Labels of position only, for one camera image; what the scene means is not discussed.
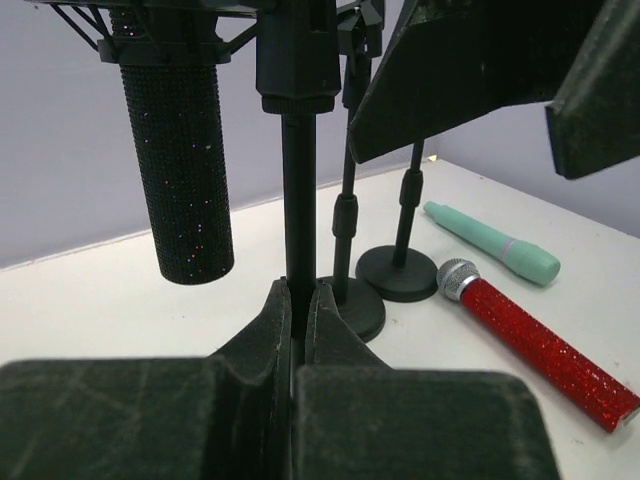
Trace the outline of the black tripod mic stand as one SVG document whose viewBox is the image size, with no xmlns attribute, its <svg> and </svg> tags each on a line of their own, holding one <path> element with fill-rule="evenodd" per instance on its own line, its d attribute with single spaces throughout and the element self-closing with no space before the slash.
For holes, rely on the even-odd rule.
<svg viewBox="0 0 640 480">
<path fill-rule="evenodd" d="M 54 1 L 51 8 L 105 63 L 119 67 L 113 7 L 212 13 L 219 65 L 256 46 L 256 88 L 282 133 L 286 282 L 292 295 L 290 359 L 304 355 L 316 287 L 316 118 L 332 111 L 341 88 L 337 7 L 332 1 Z"/>
</svg>

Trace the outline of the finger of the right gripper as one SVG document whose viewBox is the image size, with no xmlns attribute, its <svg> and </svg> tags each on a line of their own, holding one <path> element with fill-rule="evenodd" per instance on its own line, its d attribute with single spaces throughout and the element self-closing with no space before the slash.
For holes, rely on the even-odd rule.
<svg viewBox="0 0 640 480">
<path fill-rule="evenodd" d="M 600 1 L 407 1 L 348 129 L 359 164 L 557 93 Z"/>
<path fill-rule="evenodd" d="M 606 1 L 545 107 L 556 173 L 580 179 L 639 156 L 639 3 Z"/>
</svg>

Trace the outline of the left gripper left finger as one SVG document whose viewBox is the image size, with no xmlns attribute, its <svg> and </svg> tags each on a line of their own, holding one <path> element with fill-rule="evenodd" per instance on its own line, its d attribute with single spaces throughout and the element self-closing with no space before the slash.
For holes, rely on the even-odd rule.
<svg viewBox="0 0 640 480">
<path fill-rule="evenodd" d="M 206 357 L 16 361 L 1 370 L 5 479 L 287 479 L 291 298 Z"/>
</svg>

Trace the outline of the black glitter microphone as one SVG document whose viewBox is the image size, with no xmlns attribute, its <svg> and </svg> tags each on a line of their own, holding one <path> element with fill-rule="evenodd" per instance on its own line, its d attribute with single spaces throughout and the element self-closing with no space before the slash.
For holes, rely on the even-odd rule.
<svg viewBox="0 0 640 480">
<path fill-rule="evenodd" d="M 162 276 L 199 285 L 234 265 L 212 13 L 109 11 Z"/>
</svg>

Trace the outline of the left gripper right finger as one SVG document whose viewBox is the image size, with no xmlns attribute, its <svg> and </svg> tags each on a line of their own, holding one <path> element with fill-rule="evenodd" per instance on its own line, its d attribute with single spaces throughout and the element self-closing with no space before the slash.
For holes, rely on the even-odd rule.
<svg viewBox="0 0 640 480">
<path fill-rule="evenodd" d="M 298 479 L 556 479 L 538 403 L 499 372 L 397 370 L 316 287 L 295 380 Z"/>
</svg>

